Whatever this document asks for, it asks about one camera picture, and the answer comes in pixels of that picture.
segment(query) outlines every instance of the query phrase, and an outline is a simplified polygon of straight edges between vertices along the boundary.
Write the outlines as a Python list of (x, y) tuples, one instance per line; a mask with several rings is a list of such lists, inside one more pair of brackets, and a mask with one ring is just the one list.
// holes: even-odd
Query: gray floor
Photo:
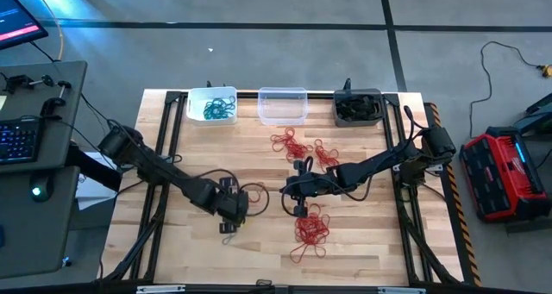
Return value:
[[(69, 19), (129, 22), (308, 22), (383, 23), (380, 0), (47, 0), (56, 15)], [(22, 0), (39, 18), (49, 19), (39, 0)], [(551, 25), (552, 0), (390, 0), (395, 23), (408, 25), (529, 26)], [(56, 54), (55, 28), (37, 41)], [(354, 88), (396, 91), (385, 31), (182, 30), (66, 28), (65, 60), (89, 63), (85, 95), (107, 116), (134, 125), (144, 88), (231, 84), (241, 89), (303, 86), (341, 88), (346, 77)], [(398, 48), (408, 91), (436, 103), (456, 146), (468, 139), (468, 104), (485, 97), (480, 48), (490, 40), (521, 49), (529, 62), (552, 62), (552, 34), (399, 32)], [(0, 65), (47, 60), (30, 45), (0, 52)], [(494, 86), (491, 101), (474, 108), (474, 133), (488, 125), (515, 122), (530, 104), (547, 95), (552, 80), (523, 65), (502, 47), (486, 49)], [(98, 143), (101, 128), (82, 106), (77, 128)], [(531, 147), (536, 162), (546, 144)], [(460, 168), (453, 163), (475, 246), (483, 285), (550, 292), (552, 231), (507, 236), (503, 225), (485, 225), (474, 215)], [(551, 166), (544, 166), (546, 172)], [(83, 282), (96, 275), (110, 206), (78, 216), (78, 222), (102, 216), (103, 228), (74, 231), (67, 247), (71, 268), (26, 278), (0, 280), (0, 288)]]

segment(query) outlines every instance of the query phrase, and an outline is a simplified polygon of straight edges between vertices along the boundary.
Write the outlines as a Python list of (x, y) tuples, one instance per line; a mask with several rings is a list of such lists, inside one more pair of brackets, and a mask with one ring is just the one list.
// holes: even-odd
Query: backlit keyboard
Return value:
[(0, 121), (0, 165), (36, 161), (42, 125), (38, 117)]

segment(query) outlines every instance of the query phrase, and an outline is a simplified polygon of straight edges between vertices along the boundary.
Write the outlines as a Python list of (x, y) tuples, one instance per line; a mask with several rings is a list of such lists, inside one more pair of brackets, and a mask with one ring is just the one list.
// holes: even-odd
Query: wooden tabletop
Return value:
[[(166, 90), (144, 91), (135, 127), (150, 147), (154, 147), (157, 139), (165, 94)], [(399, 99), (401, 105), (411, 107), (420, 124), (427, 125), (419, 93), (399, 93)], [(165, 153), (174, 114), (175, 108), (169, 121)], [(404, 119), (408, 134), (410, 122)], [(183, 157), (177, 164), (180, 169), (191, 175), (216, 168), (228, 169), (236, 174), (242, 185), (264, 183), (271, 200), (264, 214), (249, 217), (236, 237), (223, 245), (225, 235), (218, 233), (221, 217), (202, 212), (173, 187), (168, 198), (156, 283), (251, 285), (263, 278), (287, 285), (408, 284), (388, 171), (374, 176), (370, 194), (364, 202), (352, 201), (344, 195), (310, 198), (309, 203), (318, 203), (323, 214), (331, 217), (324, 245), (327, 254), (319, 259), (309, 247), (299, 264), (292, 261), (290, 251), (301, 243), (295, 240), (295, 219), (282, 210), (278, 189), (285, 185), (285, 178), (295, 175), (296, 171), (285, 159), (285, 152), (272, 150), (269, 139), (272, 134), (283, 134), (284, 129), (260, 123), (256, 99), (238, 100), (238, 122), (233, 126), (202, 128), (183, 119), (177, 152)], [(296, 127), (295, 131), (301, 143), (314, 144), (315, 139), (321, 139), (327, 149), (337, 149), (341, 163), (360, 162), (386, 150), (382, 122), (373, 127), (336, 128), (330, 100), (310, 100), (305, 124)], [(221, 176), (213, 174), (210, 178), (218, 180)], [(427, 185), (442, 191), (439, 178), (426, 175), (426, 179)], [(136, 181), (135, 173), (129, 172), (123, 177), (122, 187)], [(360, 197), (364, 190), (361, 186), (352, 195)], [(145, 192), (146, 186), (141, 185), (117, 199), (103, 252), (105, 274), (113, 271), (135, 242)], [(263, 197), (259, 203), (251, 203), (250, 211), (260, 209), (265, 200)], [(451, 274), (462, 279), (446, 203), (422, 186), (418, 201), (428, 244)], [(289, 198), (285, 202), (289, 209), (295, 204)], [(417, 274), (423, 276), (419, 252), (417, 247), (412, 248)], [(147, 265), (149, 245), (145, 250), (141, 275)]]

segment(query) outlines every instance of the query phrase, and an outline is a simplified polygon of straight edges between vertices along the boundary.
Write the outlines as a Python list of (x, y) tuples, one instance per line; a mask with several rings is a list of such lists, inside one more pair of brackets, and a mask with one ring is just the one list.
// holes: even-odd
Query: computer monitor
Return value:
[(0, 0), (0, 50), (43, 37), (48, 32), (17, 0)]

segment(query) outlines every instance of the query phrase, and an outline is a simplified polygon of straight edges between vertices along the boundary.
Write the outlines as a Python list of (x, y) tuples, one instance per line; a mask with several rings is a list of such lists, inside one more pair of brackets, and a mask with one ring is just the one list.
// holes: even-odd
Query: black desk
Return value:
[[(30, 66), (5, 66), (0, 67), (0, 72), (7, 77), (25, 74), (33, 80), (40, 80), (42, 75), (47, 74), (52, 77), (54, 82), (65, 80), (71, 83), (72, 88), (66, 90), (63, 96), (66, 106), (57, 108), (55, 114), (61, 116), (63, 122), (73, 125), (77, 116), (78, 100), (85, 81), (86, 67), (87, 64), (84, 61), (72, 61)], [(0, 79), (0, 90), (4, 85), (3, 79)], [(51, 97), (58, 97), (60, 92), (61, 87), (57, 85), (49, 87), (44, 84), (38, 84), (33, 90), (18, 89), (13, 95), (6, 91), (0, 91), (0, 96), (7, 96), (2, 109), (0, 109), (0, 120), (15, 119), (24, 115), (39, 116), (44, 101)], [(47, 122), (47, 124), (43, 132), (38, 160), (28, 164), (0, 166), (0, 173), (60, 168), (65, 164), (72, 129), (59, 122)]]
[[(72, 84), (64, 92), (66, 105), (54, 113), (69, 125), (75, 123), (78, 102), (85, 79), (84, 61), (59, 62), (30, 66), (0, 67), (7, 77), (25, 74), (34, 80), (49, 75), (54, 82)], [(4, 81), (0, 79), (0, 89)], [(25, 115), (38, 116), (42, 104), (58, 97), (59, 86), (38, 84), (34, 90), (18, 89), (8, 95), (0, 109), (0, 120)], [(38, 160), (33, 163), (0, 166), (0, 225), (5, 245), (0, 247), (0, 278), (53, 272), (61, 268), (78, 175), (118, 190), (121, 176), (86, 156), (70, 144), (71, 127), (45, 121)], [(53, 195), (45, 203), (36, 203), (29, 193), (31, 172), (49, 170), (53, 174)]]
[(57, 169), (55, 192), (36, 203), (28, 192), (30, 172), (0, 176), (0, 224), (5, 244), (0, 248), (0, 278), (53, 272), (61, 267), (79, 169)]

